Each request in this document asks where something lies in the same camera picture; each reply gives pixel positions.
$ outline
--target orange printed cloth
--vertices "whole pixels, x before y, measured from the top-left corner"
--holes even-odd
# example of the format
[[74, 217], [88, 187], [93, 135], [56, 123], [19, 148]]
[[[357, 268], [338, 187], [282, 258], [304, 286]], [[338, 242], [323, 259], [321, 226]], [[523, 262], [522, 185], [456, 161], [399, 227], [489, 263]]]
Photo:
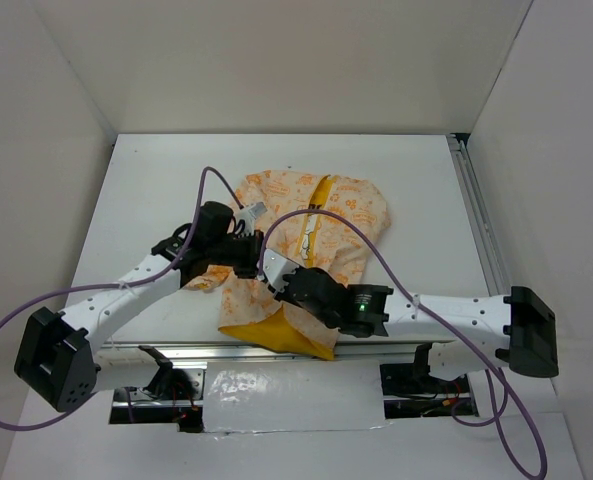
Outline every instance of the orange printed cloth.
[[[390, 225], [387, 204], [367, 180], [266, 170], [247, 175], [236, 190], [245, 205], [263, 202], [267, 212], [256, 221], [262, 231], [285, 213], [306, 208], [334, 212], [356, 225], [373, 242]], [[345, 285], [359, 283], [369, 248], [347, 226], [324, 215], [299, 215], [278, 226], [268, 248], [306, 267], [319, 267]], [[306, 311], [273, 299], [267, 286], [239, 280], [227, 267], [210, 267], [189, 288], [223, 284], [219, 330], [275, 351], [333, 359], [338, 338]]]

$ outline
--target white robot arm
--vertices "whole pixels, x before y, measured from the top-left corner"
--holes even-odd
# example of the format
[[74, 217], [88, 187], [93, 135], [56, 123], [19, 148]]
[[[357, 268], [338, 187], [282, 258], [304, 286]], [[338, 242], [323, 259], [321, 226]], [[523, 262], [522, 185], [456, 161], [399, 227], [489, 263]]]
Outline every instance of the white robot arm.
[[[266, 250], [258, 271], [263, 233], [254, 219], [264, 211], [256, 204], [236, 215], [228, 207], [208, 202], [199, 225], [207, 234], [190, 241], [175, 269], [157, 280], [128, 287], [163, 270], [183, 243], [184, 225], [152, 249], [152, 253], [121, 277], [124, 288], [104, 290], [54, 313], [47, 308], [28, 320], [15, 364], [19, 377], [57, 411], [74, 410], [93, 392], [124, 386], [152, 387], [176, 372], [154, 348], [101, 350], [122, 326], [161, 298], [202, 274], [209, 264], [231, 266], [239, 278], [265, 282], [277, 300], [297, 305], [328, 328], [359, 338], [372, 335], [440, 335], [448, 333], [420, 304], [440, 314], [493, 359], [523, 375], [551, 377], [558, 373], [554, 316], [529, 289], [514, 287], [510, 296], [451, 298], [414, 295], [408, 301], [391, 288], [349, 285], [325, 271], [304, 268], [278, 252]], [[234, 220], [234, 232], [227, 233]], [[420, 375], [451, 380], [481, 370], [480, 359], [461, 341], [418, 347], [415, 368]]]

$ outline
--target white wall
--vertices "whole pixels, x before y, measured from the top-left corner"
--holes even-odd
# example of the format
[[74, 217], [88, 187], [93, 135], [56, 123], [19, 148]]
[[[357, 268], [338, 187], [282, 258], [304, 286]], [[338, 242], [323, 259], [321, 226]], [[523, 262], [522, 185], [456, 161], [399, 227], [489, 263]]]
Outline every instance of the white wall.
[[[0, 318], [71, 281], [108, 154], [35, 12], [0, 1]], [[11, 423], [27, 391], [12, 370], [23, 325], [0, 335], [0, 417]], [[0, 475], [12, 437], [0, 430]]]
[[530, 0], [32, 2], [120, 133], [445, 133]]
[[593, 1], [535, 1], [470, 154], [513, 281], [557, 312], [556, 387], [593, 479]]

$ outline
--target black mounting bracket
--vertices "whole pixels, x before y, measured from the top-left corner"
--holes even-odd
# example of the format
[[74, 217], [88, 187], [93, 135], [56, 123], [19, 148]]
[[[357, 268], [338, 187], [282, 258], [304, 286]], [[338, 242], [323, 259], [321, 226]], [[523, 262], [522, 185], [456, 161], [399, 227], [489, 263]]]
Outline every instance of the black mounting bracket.
[[14, 372], [58, 412], [78, 408], [96, 384], [96, 365], [85, 338], [46, 307], [27, 320]]
[[511, 305], [509, 351], [498, 349], [496, 357], [509, 363], [513, 372], [528, 377], [558, 375], [556, 316], [538, 295], [527, 287], [512, 287], [503, 301]]

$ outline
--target wire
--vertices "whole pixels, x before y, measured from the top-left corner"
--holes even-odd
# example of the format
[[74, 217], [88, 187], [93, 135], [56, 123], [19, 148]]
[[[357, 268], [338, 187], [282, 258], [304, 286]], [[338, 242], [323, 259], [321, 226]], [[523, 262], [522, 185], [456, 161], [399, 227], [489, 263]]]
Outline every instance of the wire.
[[[238, 200], [238, 198], [236, 197], [236, 194], [234, 193], [234, 190], [232, 190], [232, 188], [227, 183], [227, 180], [225, 180], [225, 178], [221, 175], [221, 173], [218, 170], [216, 170], [215, 168], [205, 167], [203, 169], [203, 171], [201, 172], [200, 181], [198, 183], [198, 194], [196, 196], [197, 197], [196, 198], [196, 208], [194, 209], [194, 218], [192, 220], [191, 228], [187, 232], [187, 235], [185, 236], [185, 241], [183, 242], [183, 246], [181, 247], [180, 251], [178, 252], [178, 255], [176, 256], [176, 258], [174, 258], [174, 260], [172, 260], [169, 263], [169, 265], [167, 265], [165, 268], [163, 268], [160, 272], [155, 273], [154, 275], [144, 278], [142, 280], [137, 280], [135, 282], [129, 282], [126, 284], [123, 284], [123, 283], [98, 283], [98, 284], [92, 284], [92, 285], [81, 285], [78, 287], [63, 288], [60, 290], [54, 290], [53, 292], [45, 293], [45, 294], [40, 295], [32, 300], [29, 300], [28, 302], [22, 304], [20, 307], [17, 307], [13, 311], [11, 311], [9, 314], [7, 314], [0, 321], [0, 330], [5, 325], [7, 325], [12, 319], [14, 319], [18, 314], [23, 312], [24, 310], [26, 310], [30, 307], [33, 307], [34, 305], [36, 305], [38, 303], [44, 302], [45, 300], [49, 300], [50, 298], [60, 297], [62, 295], [68, 295], [70, 293], [76, 293], [76, 292], [87, 292], [90, 290], [116, 290], [116, 289], [123, 288], [125, 285], [128, 287], [132, 287], [132, 288], [140, 287], [141, 285], [145, 285], [147, 283], [154, 282], [154, 281], [158, 280], [159, 278], [163, 277], [164, 275], [166, 275], [170, 270], [172, 270], [178, 264], [180, 259], [183, 257], [183, 255], [189, 248], [189, 242], [191, 241], [192, 236], [194, 235], [194, 232], [196, 231], [196, 225], [197, 225], [198, 215], [200, 212], [200, 206], [201, 206], [202, 200], [203, 200], [203, 190], [205, 189], [205, 180], [207, 177], [207, 172], [211, 172], [214, 175], [216, 175], [221, 180], [221, 182], [223, 182], [223, 184], [225, 185], [225, 187], [227, 188], [229, 193], [232, 195], [232, 197], [234, 197], [234, 200], [236, 201], [238, 206], [240, 208], [243, 208], [243, 204], [240, 202], [240, 200]], [[85, 403], [86, 402], [81, 403], [78, 406], [78, 408], [80, 408]], [[2, 420], [0, 420], [0, 428], [2, 428], [3, 430], [10, 430], [12, 432], [29, 432], [32, 430], [39, 430], [41, 428], [49, 427], [51, 425], [54, 425], [55, 423], [60, 422], [61, 420], [64, 420], [69, 415], [74, 413], [76, 410], [72, 410], [71, 412], [67, 412], [63, 415], [52, 418], [51, 420], [47, 420], [46, 422], [42, 422], [42, 423], [37, 423], [35, 425], [13, 425], [11, 423], [3, 422]]]
[[176, 389], [172, 386], [172, 417], [176, 409]]
[[125, 393], [127, 394], [127, 416], [129, 417], [129, 423], [134, 422], [134, 409], [132, 408], [132, 396], [129, 393], [129, 387], [125, 387]]
[[452, 383], [454, 385], [456, 385], [456, 390], [458, 390], [458, 393], [456, 394], [456, 398], [460, 398], [460, 394], [463, 393], [463, 391], [460, 389], [460, 385], [458, 385], [458, 382], [456, 380], [452, 381]]
[[182, 388], [183, 390], [185, 390], [185, 396], [189, 400], [189, 404], [192, 406], [192, 410], [196, 412], [198, 410], [198, 408], [196, 408], [196, 405], [194, 404], [194, 398], [192, 397], [191, 389], [187, 389], [187, 387], [185, 387], [180, 382], [176, 383], [176, 385], [178, 385], [180, 388]]
[[[489, 394], [491, 397], [494, 397], [494, 399], [495, 399], [496, 392], [494, 392], [494, 384], [492, 383], [492, 377], [487, 370], [485, 370], [485, 374], [487, 375], [487, 383], [489, 385]], [[505, 378], [505, 374], [503, 373], [502, 370], [500, 371], [500, 374], [503, 376], [503, 378]], [[507, 393], [507, 390], [504, 390], [503, 391], [503, 403], [501, 404], [500, 409], [497, 412], [494, 412], [493, 417], [488, 418], [487, 420], [483, 420], [482, 422], [468, 422], [467, 420], [462, 420], [461, 418], [456, 416], [456, 409], [463, 403], [470, 401], [470, 399], [466, 398], [464, 400], [461, 400], [460, 402], [456, 402], [452, 406], [452, 412], [451, 412], [452, 418], [454, 420], [456, 420], [457, 423], [460, 423], [461, 425], [465, 425], [466, 427], [486, 427], [487, 425], [491, 425], [492, 423], [495, 423], [498, 420], [500, 420], [500, 417], [503, 415], [503, 413], [505, 413], [505, 408], [507, 407], [508, 400], [509, 400], [509, 394]]]
[[[398, 278], [396, 277], [396, 275], [394, 274], [394, 272], [392, 271], [392, 269], [387, 264], [387, 261], [381, 255], [381, 253], [378, 251], [378, 249], [376, 248], [376, 246], [374, 245], [374, 243], [369, 238], [367, 238], [367, 236], [363, 232], [361, 232], [358, 227], [356, 227], [354, 224], [352, 224], [351, 222], [349, 222], [347, 219], [345, 219], [344, 217], [342, 217], [340, 215], [337, 215], [335, 213], [329, 212], [327, 210], [309, 209], [308, 208], [308, 209], [304, 209], [304, 210], [298, 210], [298, 211], [295, 211], [295, 212], [289, 212], [289, 213], [283, 215], [282, 217], [280, 217], [278, 220], [276, 220], [272, 224], [272, 226], [269, 227], [269, 229], [267, 230], [267, 232], [265, 233], [265, 238], [263, 238], [263, 243], [262, 243], [261, 249], [260, 249], [260, 260], [258, 262], [259, 271], [262, 272], [263, 271], [263, 268], [264, 268], [264, 266], [263, 266], [263, 257], [264, 257], [264, 254], [265, 254], [265, 250], [267, 249], [267, 242], [269, 240], [269, 237], [271, 236], [271, 234], [273, 233], [273, 231], [276, 230], [276, 228], [278, 227], [278, 225], [280, 225], [282, 222], [284, 222], [288, 218], [294, 217], [296, 215], [311, 215], [311, 214], [326, 215], [328, 217], [334, 218], [335, 220], [338, 220], [339, 222], [345, 224], [347, 227], [351, 228], [354, 231], [354, 233], [356, 233], [356, 235], [358, 235], [365, 242], [365, 244], [367, 244], [367, 246], [373, 252], [374, 256], [378, 259], [378, 261], [380, 262], [380, 264], [383, 266], [383, 269], [385, 270], [385, 272], [387, 272], [387, 275], [389, 275], [389, 278], [392, 280], [392, 282], [394, 282], [394, 285], [396, 285], [396, 288], [398, 288], [398, 290], [410, 302], [413, 302], [413, 296], [412, 296], [412, 294], [409, 293], [409, 291], [398, 280]], [[452, 324], [450, 324], [447, 320], [445, 320], [439, 314], [437, 314], [436, 312], [434, 312], [431, 308], [428, 308], [427, 306], [425, 306], [423, 304], [419, 304], [418, 305], [418, 309], [420, 311], [426, 313], [430, 317], [432, 317], [434, 320], [436, 320], [438, 323], [440, 323], [443, 327], [445, 327], [447, 330], [449, 330], [449, 332], [451, 332], [452, 335], [454, 335], [456, 338], [458, 338], [459, 340], [461, 340], [467, 347], [469, 347], [469, 349], [472, 352], [474, 352], [474, 354], [476, 354], [476, 356], [478, 358], [480, 358], [480, 360], [487, 366], [488, 371], [491, 372], [491, 373], [493, 373], [494, 376], [503, 385], [503, 387], [505, 387], [505, 391], [507, 392], [507, 394], [510, 397], [512, 397], [512, 400], [514, 400], [514, 403], [518, 407], [518, 410], [520, 411], [521, 415], [525, 419], [525, 422], [527, 423], [527, 426], [529, 427], [529, 430], [531, 431], [532, 436], [534, 437], [534, 441], [536, 442], [536, 448], [538, 450], [538, 456], [539, 456], [539, 459], [540, 459], [540, 469], [539, 469], [539, 472], [536, 475], [532, 475], [529, 472], [527, 472], [522, 467], [522, 465], [520, 465], [520, 463], [518, 463], [518, 461], [516, 460], [516, 457], [514, 456], [513, 452], [511, 451], [511, 448], [507, 444], [507, 439], [505, 438], [505, 436], [503, 434], [503, 431], [502, 431], [502, 428], [500, 427], [500, 422], [499, 421], [496, 421], [495, 422], [496, 423], [496, 427], [498, 429], [498, 434], [499, 434], [501, 443], [503, 444], [503, 448], [505, 449], [505, 451], [507, 453], [507, 456], [512, 461], [512, 463], [514, 463], [514, 465], [516, 466], [516, 468], [525, 477], [527, 477], [529, 479], [534, 479], [534, 480], [542, 480], [543, 478], [545, 478], [545, 475], [547, 475], [548, 464], [547, 464], [547, 453], [545, 451], [545, 445], [543, 444], [543, 439], [540, 436], [540, 432], [538, 431], [538, 427], [536, 426], [536, 423], [534, 423], [534, 419], [532, 418], [532, 416], [527, 411], [527, 407], [525, 407], [525, 404], [521, 401], [521, 399], [518, 396], [518, 394], [516, 393], [516, 391], [512, 388], [512, 386], [509, 384], [509, 382], [505, 379], [505, 377], [501, 373], [500, 369], [496, 368], [494, 366], [494, 364], [492, 363], [492, 361], [487, 357], [487, 355], [485, 355], [469, 338], [467, 338], [466, 335], [464, 335], [463, 333], [461, 333], [460, 330], [458, 330], [456, 327], [454, 327]], [[496, 399], [493, 396], [492, 396], [492, 398], [493, 398], [492, 405], [494, 405], [495, 402], [496, 402]]]
[[391, 388], [384, 387], [383, 388], [384, 395], [391, 395], [393, 397], [402, 398], [405, 400], [434, 400], [438, 397], [438, 394], [435, 393], [432, 397], [424, 397], [423, 395], [411, 395], [406, 393], [397, 393], [395, 390]]

